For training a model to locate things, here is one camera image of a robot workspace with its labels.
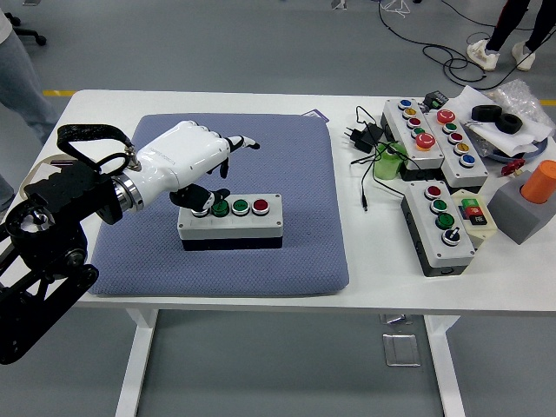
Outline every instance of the gray block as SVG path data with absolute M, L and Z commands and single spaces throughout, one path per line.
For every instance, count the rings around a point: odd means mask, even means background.
M 531 172 L 524 171 L 511 182 L 496 191 L 488 203 L 488 210 L 498 228 L 518 245 L 529 239 L 556 214 L 556 197 L 544 204 L 526 200 L 520 193 Z

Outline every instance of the gray mat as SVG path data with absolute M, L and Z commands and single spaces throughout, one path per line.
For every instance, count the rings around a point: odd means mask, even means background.
M 176 230 L 178 208 L 160 195 L 140 213 L 103 225 L 92 263 L 101 271 L 93 294 L 311 295 L 348 284 L 330 138 L 318 117 L 284 115 L 153 115 L 139 123 L 137 148 L 182 120 L 224 136 L 254 138 L 261 149 L 230 157 L 227 179 L 217 171 L 198 184 L 232 194 L 279 193 L 280 249 L 186 252 Z

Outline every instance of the power plug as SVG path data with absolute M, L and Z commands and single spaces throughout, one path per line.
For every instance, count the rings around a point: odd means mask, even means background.
M 349 139 L 354 141 L 358 150 L 370 154 L 380 141 L 383 133 L 384 130 L 380 126 L 368 124 L 364 130 L 351 129 Z

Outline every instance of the gray floor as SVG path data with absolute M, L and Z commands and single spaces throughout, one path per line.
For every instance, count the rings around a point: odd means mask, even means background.
M 48 37 L 44 48 L 24 42 L 45 89 L 459 93 L 420 46 L 388 33 L 375 2 L 347 3 L 347 11 L 331 11 L 328 0 L 0 5 L 21 17 L 23 27 Z M 495 23 L 504 2 L 449 3 L 475 20 Z M 531 1 L 522 27 L 532 27 L 539 3 Z M 408 4 L 412 14 L 405 19 L 384 16 L 404 36 L 463 51 L 468 36 L 490 32 L 438 0 Z M 524 36 L 512 34 L 498 69 L 481 85 L 497 83 L 511 69 L 509 50 Z M 556 99 L 555 42 L 542 47 L 530 73 L 513 73 L 508 81 L 519 77 L 538 98 Z M 51 100 L 60 111 L 68 102 Z M 546 112 L 556 119 L 556 108 Z M 39 147 L 4 108 L 0 149 L 3 176 L 18 184 Z M 396 390 L 389 380 L 376 317 L 163 312 L 160 320 L 141 416 L 441 415 L 430 364 L 418 371 L 416 386 L 401 383 Z M 554 330 L 553 318 L 461 319 L 449 339 L 467 414 L 556 415 Z M 132 337 L 133 324 L 123 311 L 72 310 L 22 361 L 0 368 L 2 415 L 112 415 Z

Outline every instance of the orange cylinder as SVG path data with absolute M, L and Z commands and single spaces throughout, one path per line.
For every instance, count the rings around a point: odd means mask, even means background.
M 556 161 L 543 161 L 521 187 L 521 195 L 535 204 L 547 202 L 556 190 Z

